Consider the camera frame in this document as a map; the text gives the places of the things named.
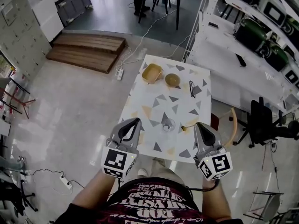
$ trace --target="floor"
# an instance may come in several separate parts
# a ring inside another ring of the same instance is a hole
[[[127,35],[132,49],[140,37]],[[149,38],[143,40],[140,50],[156,56],[171,54],[175,46]],[[141,53],[137,51],[131,59]],[[183,49],[178,49],[173,59],[180,60]],[[16,115],[10,136],[6,141],[6,157],[15,160],[19,155],[27,159],[27,168],[32,172],[41,168],[64,171],[68,180],[76,180],[85,186],[98,172],[101,162],[103,142],[117,124],[122,108],[138,73],[142,61],[125,67],[123,80],[118,82],[115,73],[102,74],[72,65],[48,61],[40,70],[29,88],[37,101],[30,107],[30,119]],[[229,106],[212,100],[212,112],[221,116]],[[238,111],[239,117],[244,113]],[[226,140],[232,131],[228,118],[220,121],[219,132]],[[238,128],[237,138],[242,135]],[[277,180],[271,160],[270,146],[266,146],[265,161],[262,163],[265,147],[248,148],[249,139],[240,145],[231,146],[234,170],[222,178],[233,218],[241,218],[244,224],[252,222],[242,214],[249,209],[263,207],[264,196],[254,196],[253,191],[278,191]],[[280,211],[294,206],[299,200],[299,146],[294,140],[281,139],[273,154],[278,168],[278,180],[282,195]],[[136,177],[139,168],[149,172],[152,157],[142,155],[131,169],[127,180]],[[175,172],[189,187],[201,187],[202,174],[193,164],[177,163]],[[12,173],[19,180],[18,173]],[[33,223],[47,224],[54,221],[68,207],[75,195],[81,190],[73,184],[70,192],[59,180],[59,174],[41,171],[26,178],[28,192],[35,192],[32,199],[39,209],[37,213],[26,209]],[[201,209],[202,193],[194,192],[194,200]]]
[[[147,17],[142,18],[138,24],[138,17],[134,13],[133,0],[91,0],[92,10],[87,10],[79,16],[66,29],[99,30],[118,32],[143,36],[151,24],[165,15],[164,4],[161,0],[155,10],[146,12]],[[146,0],[146,6],[152,7],[153,0]],[[176,30],[176,0],[171,0],[171,8],[168,8],[169,16],[158,21],[147,37],[170,44],[179,45],[190,33],[196,18],[201,0],[181,0],[180,23]]]

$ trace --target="red t-shirt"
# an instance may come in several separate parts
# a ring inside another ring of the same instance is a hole
[[[187,188],[164,178],[135,179],[124,184],[100,210],[87,210],[70,204],[56,224],[215,224],[204,216]],[[242,224],[240,219],[224,221]]]

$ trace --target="power strip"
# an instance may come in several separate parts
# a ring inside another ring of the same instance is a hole
[[[68,184],[69,181],[63,175],[59,178],[68,189],[72,189],[73,186],[70,183]]]
[[[117,80],[121,81],[123,75],[123,68],[121,68],[117,73]]]

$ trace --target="eyeglasses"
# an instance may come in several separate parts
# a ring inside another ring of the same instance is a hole
[[[194,90],[194,83],[193,81],[189,81],[189,88],[190,88],[190,93],[191,93],[191,97],[195,98],[195,95],[193,93],[193,90]]]

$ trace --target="wooden platform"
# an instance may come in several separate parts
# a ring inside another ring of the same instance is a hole
[[[61,34],[47,58],[108,74],[124,47],[120,37]]]
[[[105,35],[61,34],[54,45],[85,47],[119,55],[125,46],[125,39]]]

